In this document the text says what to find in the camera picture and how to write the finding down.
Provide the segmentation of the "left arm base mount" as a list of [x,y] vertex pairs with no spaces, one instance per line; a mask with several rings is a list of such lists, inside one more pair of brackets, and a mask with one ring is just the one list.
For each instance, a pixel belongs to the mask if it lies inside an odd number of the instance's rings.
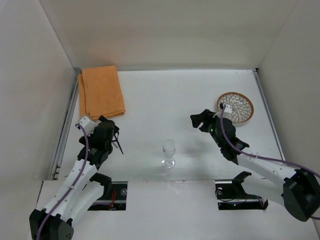
[[96,200],[88,211],[125,211],[127,207],[128,182],[112,182],[111,190]]

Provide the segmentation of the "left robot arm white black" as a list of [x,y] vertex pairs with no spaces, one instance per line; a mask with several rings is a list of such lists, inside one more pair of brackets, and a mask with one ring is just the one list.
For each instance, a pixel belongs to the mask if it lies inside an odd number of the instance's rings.
[[94,122],[83,116],[75,125],[82,131],[83,146],[58,192],[29,216],[33,240],[70,240],[84,213],[103,195],[110,193],[112,179],[98,172],[113,151],[119,128],[103,116]]

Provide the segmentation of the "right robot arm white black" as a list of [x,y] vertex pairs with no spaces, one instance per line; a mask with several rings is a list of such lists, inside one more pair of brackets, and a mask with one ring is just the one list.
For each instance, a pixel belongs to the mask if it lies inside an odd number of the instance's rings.
[[231,106],[224,104],[220,112],[205,109],[190,119],[193,128],[210,134],[226,160],[248,169],[235,177],[233,184],[242,194],[282,205],[301,222],[315,219],[320,208],[319,173],[297,163],[245,152],[250,146],[236,136],[235,126],[227,119],[231,112]]

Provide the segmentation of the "floral patterned ceramic plate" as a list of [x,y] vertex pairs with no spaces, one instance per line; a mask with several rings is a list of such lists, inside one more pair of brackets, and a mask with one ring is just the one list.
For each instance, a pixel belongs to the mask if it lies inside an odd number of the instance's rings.
[[245,123],[250,120],[254,114],[254,106],[251,100],[238,92],[223,93],[216,102],[218,110],[221,109],[221,104],[229,104],[231,106],[232,113],[223,116],[233,123]]

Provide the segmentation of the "orange cloth placemat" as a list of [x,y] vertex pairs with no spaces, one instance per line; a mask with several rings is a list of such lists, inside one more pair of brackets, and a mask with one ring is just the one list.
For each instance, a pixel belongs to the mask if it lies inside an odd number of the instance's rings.
[[125,114],[116,66],[84,68],[77,81],[80,116],[87,115],[96,121],[100,116],[108,118]]

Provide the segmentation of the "clear wine glass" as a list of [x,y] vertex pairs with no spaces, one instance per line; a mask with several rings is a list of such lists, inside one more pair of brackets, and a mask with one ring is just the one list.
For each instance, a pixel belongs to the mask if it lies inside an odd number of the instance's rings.
[[162,165],[165,169],[172,169],[175,166],[174,155],[176,153],[176,143],[172,139],[167,139],[162,145],[164,158]]

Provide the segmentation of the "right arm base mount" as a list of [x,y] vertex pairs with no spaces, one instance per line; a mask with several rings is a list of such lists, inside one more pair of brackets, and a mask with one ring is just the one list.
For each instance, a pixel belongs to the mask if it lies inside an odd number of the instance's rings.
[[243,171],[233,179],[215,181],[215,197],[220,211],[266,210],[268,200],[245,192],[242,183],[252,174]]

